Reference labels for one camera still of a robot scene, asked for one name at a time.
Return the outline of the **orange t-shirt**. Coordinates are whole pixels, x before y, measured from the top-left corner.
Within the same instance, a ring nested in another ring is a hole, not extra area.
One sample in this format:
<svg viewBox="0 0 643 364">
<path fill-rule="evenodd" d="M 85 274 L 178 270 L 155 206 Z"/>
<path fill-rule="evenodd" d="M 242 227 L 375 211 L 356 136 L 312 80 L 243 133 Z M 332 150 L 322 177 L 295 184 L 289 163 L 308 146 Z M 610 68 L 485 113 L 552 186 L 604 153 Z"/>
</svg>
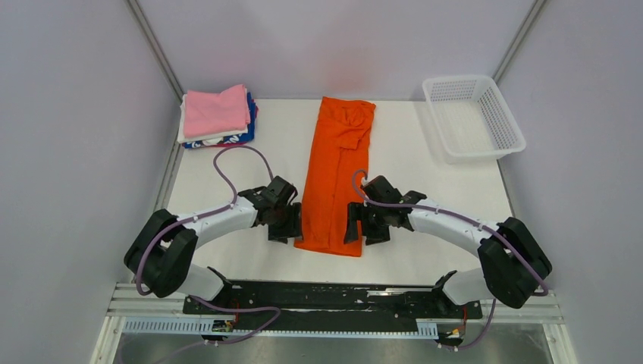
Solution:
<svg viewBox="0 0 643 364">
<path fill-rule="evenodd" d="M 353 174 L 369 168 L 370 133 L 376 105 L 362 100 L 324 97 L 309 154 L 301 202 L 302 236 L 298 249 L 360 257 L 362 243 L 344 242 L 348 204 L 361 199 Z"/>
</svg>

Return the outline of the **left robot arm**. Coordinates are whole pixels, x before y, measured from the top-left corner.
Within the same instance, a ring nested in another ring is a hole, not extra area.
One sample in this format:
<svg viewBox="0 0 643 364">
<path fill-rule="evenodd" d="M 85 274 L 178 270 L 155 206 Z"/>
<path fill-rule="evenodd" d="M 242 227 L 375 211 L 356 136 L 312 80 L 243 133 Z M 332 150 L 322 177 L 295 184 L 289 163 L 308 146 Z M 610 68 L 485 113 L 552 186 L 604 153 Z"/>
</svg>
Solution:
<svg viewBox="0 0 643 364">
<path fill-rule="evenodd" d="M 211 210 L 175 215 L 153 212 L 124 255 L 140 296 L 165 298 L 174 293 L 214 313 L 240 313 L 231 306 L 233 283 L 212 267 L 193 262 L 195 252 L 223 239 L 238 248 L 260 241 L 286 244 L 300 237 L 301 205 L 297 189 L 282 177 L 265 186 L 235 191 L 233 199 Z"/>
</svg>

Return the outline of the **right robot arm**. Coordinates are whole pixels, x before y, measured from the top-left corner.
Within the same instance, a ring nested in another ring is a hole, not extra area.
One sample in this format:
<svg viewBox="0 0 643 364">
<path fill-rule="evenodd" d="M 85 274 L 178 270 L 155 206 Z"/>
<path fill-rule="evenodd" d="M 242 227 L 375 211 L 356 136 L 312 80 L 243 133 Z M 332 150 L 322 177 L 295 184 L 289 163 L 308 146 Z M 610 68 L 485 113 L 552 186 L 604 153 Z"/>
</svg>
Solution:
<svg viewBox="0 0 643 364">
<path fill-rule="evenodd" d="M 468 303 L 497 300 L 513 309 L 522 308 L 531 297 L 545 297 L 545 283 L 553 271 L 526 225 L 518 218 L 486 221 L 445 208 L 424 193 L 405 194 L 384 176 L 358 184 L 359 170 L 351 178 L 352 188 L 362 198 L 348 205 L 345 243 L 365 237 L 366 244 L 390 240 L 391 228 L 438 237 L 479 260 L 468 271 L 451 271 L 433 286 L 433 306 L 442 316 L 452 316 Z"/>
</svg>

